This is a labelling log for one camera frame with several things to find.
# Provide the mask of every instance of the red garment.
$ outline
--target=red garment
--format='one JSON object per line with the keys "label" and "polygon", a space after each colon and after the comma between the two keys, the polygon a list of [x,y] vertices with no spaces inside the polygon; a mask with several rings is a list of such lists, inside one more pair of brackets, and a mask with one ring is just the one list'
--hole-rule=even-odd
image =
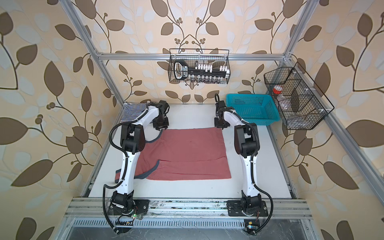
{"label": "red garment", "polygon": [[150,180],[229,179],[224,138],[219,128],[167,129],[147,143],[137,161],[135,175],[147,172],[160,160]]}

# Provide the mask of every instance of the black metal mesh basket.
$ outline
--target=black metal mesh basket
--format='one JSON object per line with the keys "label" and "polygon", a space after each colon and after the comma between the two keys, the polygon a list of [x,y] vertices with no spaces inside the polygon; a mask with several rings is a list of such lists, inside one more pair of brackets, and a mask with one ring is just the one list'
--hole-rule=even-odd
{"label": "black metal mesh basket", "polygon": [[[303,74],[301,69],[296,64],[293,68],[281,67],[264,74],[268,94],[272,96],[288,130],[312,130],[334,109],[331,101],[314,81],[313,87],[304,82],[300,76]],[[315,92],[320,97],[324,96],[331,107],[324,106]]]}
{"label": "black metal mesh basket", "polygon": [[169,82],[228,84],[229,50],[171,48],[169,52]]}

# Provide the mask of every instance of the black wire basket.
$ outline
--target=black wire basket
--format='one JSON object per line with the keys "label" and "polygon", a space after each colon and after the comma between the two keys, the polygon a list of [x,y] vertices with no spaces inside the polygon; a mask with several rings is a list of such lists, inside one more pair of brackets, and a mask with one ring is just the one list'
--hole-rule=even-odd
{"label": "black wire basket", "polygon": [[228,84],[231,76],[229,50],[169,49],[168,77],[170,83]]}
{"label": "black wire basket", "polygon": [[[301,74],[305,71],[303,73],[303,68],[297,65],[298,63],[293,68],[281,67],[265,73],[265,85],[288,130],[312,130],[334,106],[312,77],[308,75],[313,81],[313,86],[304,82]],[[329,106],[324,106],[316,95],[325,97]]]}

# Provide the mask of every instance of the black mounting plate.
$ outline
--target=black mounting plate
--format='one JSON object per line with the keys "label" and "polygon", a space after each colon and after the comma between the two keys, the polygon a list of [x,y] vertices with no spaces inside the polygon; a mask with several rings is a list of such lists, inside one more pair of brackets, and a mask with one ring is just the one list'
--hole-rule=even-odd
{"label": "black mounting plate", "polygon": [[[268,210],[264,210],[266,207],[265,201],[262,201],[263,207],[259,209],[259,217],[267,217]],[[249,217],[243,214],[240,200],[229,200],[227,201],[228,215],[230,217]]]}
{"label": "black mounting plate", "polygon": [[[147,200],[147,199],[135,199],[134,201],[135,201],[135,206],[137,207],[136,215],[144,214],[144,213],[148,212],[149,200]],[[120,216],[123,213],[127,214],[121,208],[119,208],[119,207],[117,207],[117,206],[115,206],[113,204],[111,204],[111,205],[109,206],[109,209],[108,209],[108,214],[109,215]]]}

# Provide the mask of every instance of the work surface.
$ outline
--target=work surface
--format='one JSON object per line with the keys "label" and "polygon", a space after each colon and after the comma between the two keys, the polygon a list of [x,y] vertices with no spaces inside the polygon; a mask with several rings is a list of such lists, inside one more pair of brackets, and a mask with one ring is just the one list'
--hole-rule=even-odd
{"label": "work surface", "polygon": [[[214,127],[215,105],[171,105],[167,114],[169,129]],[[258,186],[272,198],[291,198],[283,172],[266,126],[258,126],[260,150],[256,162]],[[159,131],[152,124],[144,130],[147,140],[155,139]],[[120,145],[121,127],[113,142]],[[140,198],[241,198],[242,163],[234,148],[234,130],[223,130],[230,179],[159,181],[134,179],[134,197]],[[122,165],[122,152],[110,146],[89,197],[102,197],[103,184],[114,185],[115,171]],[[114,189],[107,189],[110,197]]]}

